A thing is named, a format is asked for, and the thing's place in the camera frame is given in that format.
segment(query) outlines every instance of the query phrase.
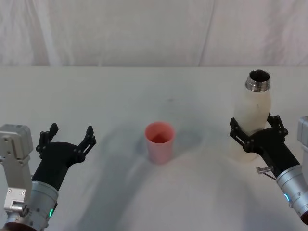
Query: cup rim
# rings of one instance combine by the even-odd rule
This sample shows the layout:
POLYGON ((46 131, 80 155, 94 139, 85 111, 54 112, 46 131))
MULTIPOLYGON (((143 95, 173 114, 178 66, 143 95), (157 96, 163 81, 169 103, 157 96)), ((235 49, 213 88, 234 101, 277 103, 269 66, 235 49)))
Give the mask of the cup rim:
POLYGON ((155 144, 155 145, 166 145, 166 144, 172 142, 172 141, 175 139, 175 129, 174 129, 174 127, 173 127, 170 123, 167 123, 167 122, 164 122, 164 121, 156 121, 156 122, 153 122, 153 123, 149 124, 149 125, 145 128, 145 130, 144 130, 144 136, 145 136, 146 140, 147 140, 149 143, 152 143, 152 144, 155 144), (147 130, 148 130, 151 126, 154 126, 154 125, 157 125, 157 124, 165 125, 165 126, 167 126, 167 127, 169 127, 169 128, 171 129, 172 137, 171 137, 170 140, 168 140, 167 142, 164 142, 164 143, 155 143, 155 142, 151 141, 150 139, 148 139, 147 134, 146 134, 147 130))

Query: bottle opening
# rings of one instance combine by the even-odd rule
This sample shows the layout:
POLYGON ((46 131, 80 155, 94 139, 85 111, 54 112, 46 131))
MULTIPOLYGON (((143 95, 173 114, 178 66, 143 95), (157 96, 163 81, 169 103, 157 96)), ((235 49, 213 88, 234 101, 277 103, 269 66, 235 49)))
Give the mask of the bottle opening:
POLYGON ((265 92, 270 89, 270 75, 264 70, 253 70, 246 80, 246 88, 254 92, 265 92))
POLYGON ((249 77, 256 82, 266 82, 270 79, 269 73, 264 70, 253 70, 249 73, 249 77))

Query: white tabletop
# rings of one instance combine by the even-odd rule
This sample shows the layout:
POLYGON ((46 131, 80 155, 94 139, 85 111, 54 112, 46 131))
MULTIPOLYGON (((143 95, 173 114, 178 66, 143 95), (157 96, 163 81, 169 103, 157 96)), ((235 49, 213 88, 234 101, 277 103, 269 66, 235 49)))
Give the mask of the white tabletop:
MULTIPOLYGON (((0 124, 28 125, 34 146, 54 122, 54 141, 79 144, 88 125, 98 141, 69 169, 47 230, 307 230, 275 181, 256 173, 265 166, 260 157, 229 158, 234 98, 252 69, 0 68, 0 124), (148 161, 143 138, 157 120, 177 130, 175 158, 163 166, 148 161)), ((308 68, 265 69, 271 112, 281 116, 286 144, 301 162, 296 129, 308 115, 308 68)), ((32 173, 38 155, 31 153, 32 173)), ((3 168, 0 185, 3 203, 3 168)))

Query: pink plastic cup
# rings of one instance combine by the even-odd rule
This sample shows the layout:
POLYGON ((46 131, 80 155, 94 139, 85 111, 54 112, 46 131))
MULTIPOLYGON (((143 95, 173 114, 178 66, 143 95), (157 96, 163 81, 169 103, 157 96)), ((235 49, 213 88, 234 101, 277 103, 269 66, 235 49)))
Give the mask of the pink plastic cup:
POLYGON ((149 124, 145 129, 149 158, 158 165, 172 158, 172 145, 175 138, 174 128, 166 122, 149 124))

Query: silver bracket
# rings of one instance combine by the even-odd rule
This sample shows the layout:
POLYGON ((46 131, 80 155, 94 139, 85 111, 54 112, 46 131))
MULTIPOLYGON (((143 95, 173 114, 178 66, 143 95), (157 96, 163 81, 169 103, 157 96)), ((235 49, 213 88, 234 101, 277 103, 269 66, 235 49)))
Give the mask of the silver bracket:
POLYGON ((256 167, 257 173, 258 174, 264 174, 266 172, 271 172, 273 171, 273 166, 267 166, 267 167, 256 167))
POLYGON ((4 210, 21 217, 28 212, 32 180, 28 161, 33 150, 30 129, 22 125, 0 127, 0 164, 3 165, 8 190, 4 210))

